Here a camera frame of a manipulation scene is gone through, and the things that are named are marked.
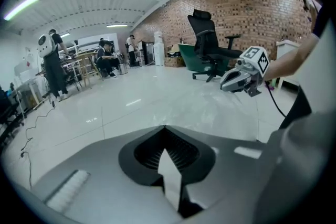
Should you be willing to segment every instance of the white cabinet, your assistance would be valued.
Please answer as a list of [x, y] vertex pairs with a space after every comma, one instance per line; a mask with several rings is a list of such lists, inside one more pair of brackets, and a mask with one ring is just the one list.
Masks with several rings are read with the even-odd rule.
[[[277, 59], [279, 59], [282, 55], [286, 54], [287, 52], [298, 48], [299, 46], [300, 46], [299, 44], [293, 41], [290, 41], [290, 40], [283, 40], [281, 42], [277, 42]], [[288, 76], [288, 77], [280, 78], [278, 89], [281, 88], [283, 81], [299, 86], [299, 82], [298, 82], [298, 78], [296, 74]]]

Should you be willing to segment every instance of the refrigerator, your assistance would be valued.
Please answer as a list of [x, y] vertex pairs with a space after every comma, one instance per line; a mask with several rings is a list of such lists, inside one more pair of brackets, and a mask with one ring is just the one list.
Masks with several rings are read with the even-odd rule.
[[143, 51], [143, 58], [145, 65], [154, 63], [154, 43], [153, 42], [144, 42], [140, 41], [138, 43], [138, 49]]

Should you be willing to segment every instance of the power cord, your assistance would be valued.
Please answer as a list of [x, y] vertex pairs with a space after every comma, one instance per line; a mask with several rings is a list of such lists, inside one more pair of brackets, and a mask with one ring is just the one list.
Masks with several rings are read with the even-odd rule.
[[271, 93], [271, 89], [269, 88], [269, 85], [267, 84], [267, 82], [265, 82], [265, 85], [266, 85], [266, 87], [267, 87], [267, 89], [268, 89], [268, 91], [269, 91], [269, 94], [270, 94], [271, 97], [272, 97], [272, 100], [273, 100], [275, 106], [277, 107], [277, 109], [279, 110], [279, 112], [281, 113], [281, 115], [284, 116], [284, 117], [286, 117], [285, 114], [283, 114], [283, 112], [279, 109], [279, 107], [278, 107], [276, 101], [274, 100], [273, 95], [272, 95], [272, 93]]
[[[150, 62], [150, 63], [148, 63], [147, 65], [144, 65], [144, 67], [146, 67], [146, 66], [150, 66], [152, 63], [154, 63], [155, 62], [155, 60], [154, 61], [152, 61], [152, 62]], [[142, 66], [138, 66], [138, 67], [130, 67], [130, 69], [137, 69], [137, 68], [139, 68], [139, 67], [142, 67]]]
[[32, 184], [32, 181], [31, 181], [31, 171], [32, 171], [32, 162], [31, 162], [31, 160], [30, 160], [30, 156], [29, 156], [29, 152], [27, 152], [27, 151], [23, 151], [23, 152], [21, 152], [21, 154], [20, 154], [20, 156], [21, 156], [21, 158], [23, 158], [23, 155], [25, 154], [25, 153], [27, 153], [27, 155], [28, 155], [28, 160], [29, 160], [29, 186], [30, 186], [30, 189], [32, 188], [31, 186], [31, 184]]
[[52, 106], [53, 108], [50, 109], [50, 110], [48, 111], [47, 115], [45, 115], [45, 116], [37, 116], [37, 117], [36, 117], [36, 120], [35, 120], [35, 126], [34, 126], [34, 127], [29, 127], [29, 128], [26, 129], [26, 133], [25, 133], [25, 134], [26, 134], [27, 142], [26, 142], [25, 146], [24, 146], [23, 148], [21, 148], [21, 151], [23, 151], [23, 150], [26, 148], [28, 142], [31, 141], [31, 140], [33, 139], [32, 137], [31, 137], [31, 138], [28, 138], [28, 136], [27, 136], [27, 131], [30, 130], [30, 129], [35, 129], [35, 128], [36, 128], [36, 124], [37, 124], [37, 119], [38, 119], [38, 118], [46, 118], [46, 117], [48, 116], [48, 114], [51, 112], [51, 110], [54, 110], [54, 109], [55, 109], [55, 104], [54, 104], [54, 102], [52, 102], [52, 104], [53, 104], [53, 106]]

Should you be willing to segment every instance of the glossy tile floor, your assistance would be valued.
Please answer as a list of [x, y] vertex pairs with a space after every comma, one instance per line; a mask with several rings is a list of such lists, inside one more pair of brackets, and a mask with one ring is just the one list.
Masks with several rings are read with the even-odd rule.
[[[32, 184], [43, 174], [83, 147], [99, 140], [145, 127], [170, 124], [222, 137], [267, 142], [283, 120], [266, 88], [251, 98], [246, 93], [225, 93], [219, 79], [205, 83], [207, 76], [193, 80], [186, 68], [141, 67], [116, 79], [91, 79], [91, 88], [56, 103], [46, 118], [38, 118], [26, 151], [31, 160]], [[282, 87], [274, 97], [287, 114], [296, 97]], [[52, 108], [45, 102], [30, 113], [25, 126], [2, 155], [11, 179], [29, 189], [25, 130], [35, 125], [38, 115]]]

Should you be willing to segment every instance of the person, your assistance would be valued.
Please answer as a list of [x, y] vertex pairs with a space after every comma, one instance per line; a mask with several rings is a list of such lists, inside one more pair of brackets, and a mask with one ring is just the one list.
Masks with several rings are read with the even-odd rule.
[[[290, 52], [286, 53], [276, 61], [272, 61], [264, 75], [264, 80], [286, 77], [294, 74], [304, 63], [309, 54], [312, 52], [323, 33], [325, 26], [329, 20], [329, 13], [324, 6], [321, 7], [317, 14], [316, 23], [310, 37], [304, 43]], [[299, 88], [298, 96], [280, 125], [279, 129], [287, 128], [294, 120], [306, 116], [311, 113], [308, 100], [301, 88]]]
[[311, 32], [313, 32], [317, 14], [319, 13], [322, 6], [316, 0], [303, 0], [303, 4], [304, 4], [303, 6], [304, 11], [310, 13], [311, 16], [310, 30]]
[[97, 53], [97, 66], [101, 70], [106, 69], [107, 74], [111, 78], [116, 78], [117, 75], [112, 72], [112, 67], [119, 69], [119, 60], [117, 56], [111, 52], [112, 43], [104, 40], [104, 46], [98, 50]]
[[104, 39], [103, 38], [100, 38], [100, 40], [99, 40], [99, 47], [100, 48], [104, 47]]
[[0, 86], [0, 114], [4, 113], [10, 106], [11, 102], [9, 101], [6, 92]]
[[134, 36], [130, 35], [127, 40], [126, 43], [128, 45], [128, 53], [130, 55], [130, 66], [134, 66], [135, 63], [135, 53], [134, 53], [134, 49], [135, 49], [135, 45], [134, 45]]
[[50, 53], [47, 56], [44, 56], [44, 65], [46, 70], [46, 77], [49, 82], [49, 87], [57, 101], [62, 101], [64, 99], [67, 99], [69, 97], [66, 84], [64, 81], [64, 71], [60, 65], [60, 59], [58, 56], [58, 46], [59, 44], [64, 51], [64, 53], [68, 56], [69, 52], [67, 50], [67, 47], [63, 43], [62, 38], [59, 34], [56, 33], [55, 29], [51, 29], [49, 31], [49, 34], [51, 35], [56, 48], [55, 51]]

